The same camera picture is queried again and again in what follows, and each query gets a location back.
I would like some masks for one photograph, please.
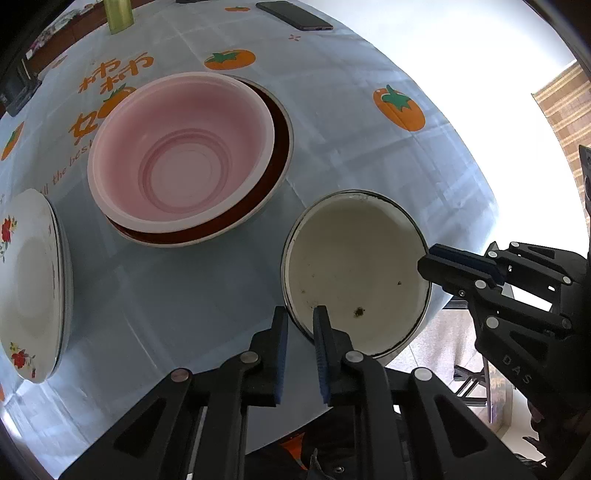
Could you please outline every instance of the phone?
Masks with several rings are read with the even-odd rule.
[[[269,12],[298,30],[332,30],[334,28],[316,15],[289,2],[259,2],[256,7]]]

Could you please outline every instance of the green bottle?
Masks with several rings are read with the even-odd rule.
[[[103,0],[103,3],[111,34],[115,35],[134,24],[131,0]]]

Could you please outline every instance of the wall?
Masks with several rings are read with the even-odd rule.
[[[576,186],[531,94],[574,60],[521,0],[307,0],[403,68],[454,125],[493,189],[500,248],[586,254]]]

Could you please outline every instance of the light blue tablecloth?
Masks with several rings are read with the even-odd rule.
[[[486,246],[497,215],[493,194],[421,89],[326,15],[317,12],[333,31],[301,32],[254,3],[241,1],[250,7],[245,12],[225,10],[235,0],[157,0],[140,7],[131,28],[110,35],[104,25],[70,47],[63,62],[48,68],[24,110],[0,120],[0,145],[24,121],[13,152],[0,162],[0,212],[24,189],[41,190],[56,206],[72,251],[73,327],[59,370],[32,385],[0,359],[6,412],[55,477],[169,371],[217,367],[270,325],[274,306],[283,304],[284,241],[319,197],[374,190],[405,208],[430,245],[475,252]],[[100,107],[123,83],[137,88],[168,74],[206,70],[213,53],[233,49],[255,53],[256,61],[228,73],[270,90],[293,122],[295,148],[285,182],[252,219],[203,244],[163,250],[126,241],[96,207],[86,181]],[[134,71],[130,60],[144,53],[153,62],[140,60]],[[95,81],[81,88],[93,72]],[[108,85],[106,77],[119,72],[125,78]],[[372,94],[386,85],[416,101],[426,116],[423,129],[410,133],[376,107]],[[427,318],[446,300],[436,287]],[[313,347],[290,325],[284,402],[277,409],[251,409],[248,449],[323,410]]]

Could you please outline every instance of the orange cloth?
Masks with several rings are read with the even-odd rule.
[[[280,444],[298,463],[301,462],[301,441],[303,438],[304,434],[300,433],[297,437]]]

